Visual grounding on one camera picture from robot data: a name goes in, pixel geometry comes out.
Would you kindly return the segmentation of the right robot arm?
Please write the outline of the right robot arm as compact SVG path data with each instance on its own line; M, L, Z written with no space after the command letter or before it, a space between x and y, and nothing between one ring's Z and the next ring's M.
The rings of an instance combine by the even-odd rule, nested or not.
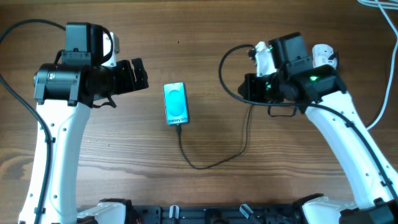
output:
M298 202L304 223L396 223L397 172L388 163L354 107L338 74L338 52L317 44L308 52L299 33L250 47L256 66L239 87L255 104L292 103L317 127L343 168L351 202L322 194Z

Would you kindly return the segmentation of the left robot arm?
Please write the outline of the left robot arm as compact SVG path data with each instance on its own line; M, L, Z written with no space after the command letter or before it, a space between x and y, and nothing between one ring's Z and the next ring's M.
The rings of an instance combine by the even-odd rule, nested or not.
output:
M116 61L117 38L105 27L66 26L65 48L34 75L39 117L32 177L20 223L137 223L130 200L106 198L78 212L76 176L86 124L96 101L115 107L114 95L146 89L142 60Z

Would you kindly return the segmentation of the light blue smartphone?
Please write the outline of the light blue smartphone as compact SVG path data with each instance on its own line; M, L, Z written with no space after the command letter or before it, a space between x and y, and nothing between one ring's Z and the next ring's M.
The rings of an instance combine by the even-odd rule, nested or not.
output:
M189 122L187 96L183 82L168 83L163 86L165 118L169 126Z

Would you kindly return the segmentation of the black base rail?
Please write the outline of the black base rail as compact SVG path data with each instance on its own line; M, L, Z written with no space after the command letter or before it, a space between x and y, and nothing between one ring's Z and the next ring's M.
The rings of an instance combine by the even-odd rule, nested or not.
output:
M300 209L293 204L218 207L169 207L128 205L107 216L98 212L79 211L78 223L306 223Z

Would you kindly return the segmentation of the white power strip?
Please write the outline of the white power strip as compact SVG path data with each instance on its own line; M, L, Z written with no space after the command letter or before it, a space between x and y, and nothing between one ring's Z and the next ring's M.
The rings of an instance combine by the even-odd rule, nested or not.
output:
M312 48L313 67L321 67L323 65L330 65L335 70L339 67L338 51L334 50L327 44L317 44Z

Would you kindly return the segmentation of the white USB charger plug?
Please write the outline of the white USB charger plug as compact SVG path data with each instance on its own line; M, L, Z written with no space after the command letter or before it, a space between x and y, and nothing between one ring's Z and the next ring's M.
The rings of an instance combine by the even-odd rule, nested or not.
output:
M313 67L317 68L317 67L321 67L323 65L330 65L334 69L337 69L337 64L338 64L337 59L335 57L330 59L330 57L331 56L327 56L327 55L316 56L313 59Z

